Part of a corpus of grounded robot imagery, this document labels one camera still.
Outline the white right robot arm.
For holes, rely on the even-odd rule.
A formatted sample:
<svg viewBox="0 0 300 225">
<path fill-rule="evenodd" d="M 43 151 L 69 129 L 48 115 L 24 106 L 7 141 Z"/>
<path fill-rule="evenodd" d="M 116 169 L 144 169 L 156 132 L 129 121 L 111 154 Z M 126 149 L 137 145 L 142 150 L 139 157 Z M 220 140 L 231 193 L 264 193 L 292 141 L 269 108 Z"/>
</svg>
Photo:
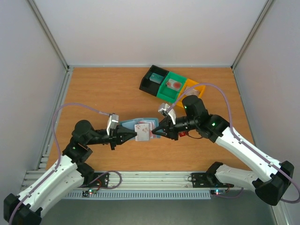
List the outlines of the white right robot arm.
<svg viewBox="0 0 300 225">
<path fill-rule="evenodd" d="M 197 96 L 182 101 L 186 115 L 177 117 L 171 107 L 162 103 L 158 112 L 164 115 L 153 134 L 178 140 L 181 133 L 195 130 L 202 138 L 225 148 L 249 167 L 242 170 L 215 162 L 206 172 L 213 186 L 232 184 L 255 192 L 265 203 L 276 206 L 291 184 L 294 166 L 274 159 L 241 136 L 223 117 L 210 114 Z"/>
</svg>

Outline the red VIP card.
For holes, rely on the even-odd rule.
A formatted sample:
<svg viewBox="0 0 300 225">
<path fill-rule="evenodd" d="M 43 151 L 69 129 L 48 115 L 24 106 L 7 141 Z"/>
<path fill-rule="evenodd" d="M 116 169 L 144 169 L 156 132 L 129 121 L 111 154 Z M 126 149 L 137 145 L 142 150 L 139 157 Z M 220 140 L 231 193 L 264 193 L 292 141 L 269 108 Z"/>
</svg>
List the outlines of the red VIP card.
<svg viewBox="0 0 300 225">
<path fill-rule="evenodd" d="M 179 137 L 184 137 L 184 136 L 187 136 L 187 135 L 188 135 L 187 132 L 181 132 L 181 133 L 179 133 Z"/>
</svg>

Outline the white patterned card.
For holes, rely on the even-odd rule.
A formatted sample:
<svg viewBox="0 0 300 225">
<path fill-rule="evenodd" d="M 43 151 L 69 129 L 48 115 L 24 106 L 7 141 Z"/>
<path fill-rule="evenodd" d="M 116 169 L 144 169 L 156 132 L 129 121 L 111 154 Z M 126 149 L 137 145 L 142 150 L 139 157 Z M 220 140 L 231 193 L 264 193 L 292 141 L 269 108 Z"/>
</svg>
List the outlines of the white patterned card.
<svg viewBox="0 0 300 225">
<path fill-rule="evenodd" d="M 150 140 L 150 125 L 149 123 L 135 124 L 135 132 L 137 133 L 135 140 L 137 142 Z"/>
</svg>

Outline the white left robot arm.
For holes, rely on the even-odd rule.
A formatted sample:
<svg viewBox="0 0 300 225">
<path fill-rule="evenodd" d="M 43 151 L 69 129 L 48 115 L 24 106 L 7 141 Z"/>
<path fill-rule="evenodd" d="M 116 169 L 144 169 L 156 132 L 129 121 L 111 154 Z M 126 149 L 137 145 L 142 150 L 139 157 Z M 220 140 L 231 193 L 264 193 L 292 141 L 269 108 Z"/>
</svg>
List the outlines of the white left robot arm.
<svg viewBox="0 0 300 225">
<path fill-rule="evenodd" d="M 77 122 L 69 144 L 52 167 L 24 191 L 4 199 L 4 219 L 10 225 L 40 224 L 47 211 L 66 194 L 75 188 L 88 187 L 99 178 L 85 162 L 92 154 L 89 145 L 109 144 L 114 150 L 136 135 L 115 121 L 100 130 L 95 130 L 87 120 Z"/>
</svg>

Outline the teal card holder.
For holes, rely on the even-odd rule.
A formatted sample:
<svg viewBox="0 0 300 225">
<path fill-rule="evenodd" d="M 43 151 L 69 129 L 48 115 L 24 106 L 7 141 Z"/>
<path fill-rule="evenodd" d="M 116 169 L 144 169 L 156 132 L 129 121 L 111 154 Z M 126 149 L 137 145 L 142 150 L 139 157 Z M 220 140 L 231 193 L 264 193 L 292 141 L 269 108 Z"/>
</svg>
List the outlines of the teal card holder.
<svg viewBox="0 0 300 225">
<path fill-rule="evenodd" d="M 160 138 L 159 135 L 154 135 L 152 133 L 152 130 L 158 127 L 157 118 L 136 118 L 124 120 L 120 122 L 120 125 L 135 131 L 137 135 L 131 139 L 137 142 Z"/>
</svg>

